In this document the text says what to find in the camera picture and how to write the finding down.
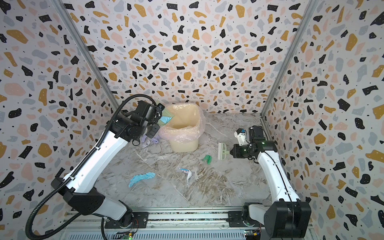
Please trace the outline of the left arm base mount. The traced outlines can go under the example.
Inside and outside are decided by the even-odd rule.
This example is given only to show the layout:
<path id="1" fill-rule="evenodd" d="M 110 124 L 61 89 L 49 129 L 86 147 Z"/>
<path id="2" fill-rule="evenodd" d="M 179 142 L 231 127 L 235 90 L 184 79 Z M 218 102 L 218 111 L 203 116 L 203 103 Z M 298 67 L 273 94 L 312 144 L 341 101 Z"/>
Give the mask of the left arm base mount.
<path id="1" fill-rule="evenodd" d="M 148 223 L 148 212 L 132 212 L 125 214 L 120 220 L 113 220 L 109 218 L 109 221 L 105 223 L 106 229 L 145 229 Z"/>

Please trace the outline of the green hand brush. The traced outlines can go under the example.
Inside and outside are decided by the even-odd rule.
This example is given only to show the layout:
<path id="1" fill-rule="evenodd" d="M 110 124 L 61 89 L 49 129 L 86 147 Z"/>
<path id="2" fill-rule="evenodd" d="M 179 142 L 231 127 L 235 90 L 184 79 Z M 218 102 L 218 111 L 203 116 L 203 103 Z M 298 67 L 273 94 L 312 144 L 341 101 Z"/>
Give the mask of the green hand brush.
<path id="1" fill-rule="evenodd" d="M 230 154 L 230 151 L 227 148 L 225 143 L 218 143 L 218 160 L 224 161 L 227 156 Z"/>

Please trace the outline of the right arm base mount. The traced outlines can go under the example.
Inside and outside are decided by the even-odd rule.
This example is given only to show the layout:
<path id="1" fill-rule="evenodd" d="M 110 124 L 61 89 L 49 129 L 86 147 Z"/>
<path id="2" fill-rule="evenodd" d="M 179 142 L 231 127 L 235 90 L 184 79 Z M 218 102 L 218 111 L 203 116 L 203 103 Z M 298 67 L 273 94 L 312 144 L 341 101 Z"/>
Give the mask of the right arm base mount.
<path id="1" fill-rule="evenodd" d="M 227 222 L 230 228 L 248 227 L 243 219 L 242 211 L 229 211 Z"/>

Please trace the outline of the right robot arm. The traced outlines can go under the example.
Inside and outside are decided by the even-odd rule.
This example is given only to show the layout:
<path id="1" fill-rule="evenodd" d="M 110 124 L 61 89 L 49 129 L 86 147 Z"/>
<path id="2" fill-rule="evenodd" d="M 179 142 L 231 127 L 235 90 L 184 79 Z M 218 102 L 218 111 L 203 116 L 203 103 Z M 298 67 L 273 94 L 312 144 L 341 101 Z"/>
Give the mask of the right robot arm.
<path id="1" fill-rule="evenodd" d="M 261 166 L 272 198 L 270 206 L 245 203 L 242 210 L 244 223 L 264 226 L 270 238 L 304 238 L 312 210 L 292 187 L 276 144 L 267 139 L 260 126 L 237 129 L 234 136 L 238 143 L 228 153 L 235 159 L 248 159 Z"/>

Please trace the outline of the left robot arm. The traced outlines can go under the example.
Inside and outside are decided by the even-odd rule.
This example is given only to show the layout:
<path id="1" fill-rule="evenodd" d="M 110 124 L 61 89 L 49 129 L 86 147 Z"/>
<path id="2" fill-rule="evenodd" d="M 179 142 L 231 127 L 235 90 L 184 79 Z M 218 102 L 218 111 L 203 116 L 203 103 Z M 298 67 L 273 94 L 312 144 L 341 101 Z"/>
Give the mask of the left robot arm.
<path id="1" fill-rule="evenodd" d="M 65 202 L 81 215 L 96 215 L 116 221 L 118 227 L 127 228 L 133 221 L 133 211 L 122 201 L 115 201 L 100 193 L 95 183 L 113 157 L 128 143 L 139 142 L 143 135 L 153 138 L 159 130 L 158 121 L 165 106 L 139 101 L 137 108 L 126 114 L 116 113 L 109 122 L 109 129 L 95 145 L 95 152 L 84 158 L 84 165 L 77 165 L 63 178 L 52 182 L 54 188 L 69 182 L 59 190 Z"/>

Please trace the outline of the green plastic dustpan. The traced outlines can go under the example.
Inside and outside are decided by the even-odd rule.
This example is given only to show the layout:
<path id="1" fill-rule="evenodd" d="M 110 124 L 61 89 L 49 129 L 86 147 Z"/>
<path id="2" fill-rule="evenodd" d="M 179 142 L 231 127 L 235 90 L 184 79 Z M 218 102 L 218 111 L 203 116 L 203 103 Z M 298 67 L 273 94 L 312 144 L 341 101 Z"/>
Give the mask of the green plastic dustpan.
<path id="1" fill-rule="evenodd" d="M 171 112 L 169 112 L 167 109 L 164 109 L 162 112 L 162 116 L 168 116 L 168 117 L 174 117 L 175 115 Z"/>

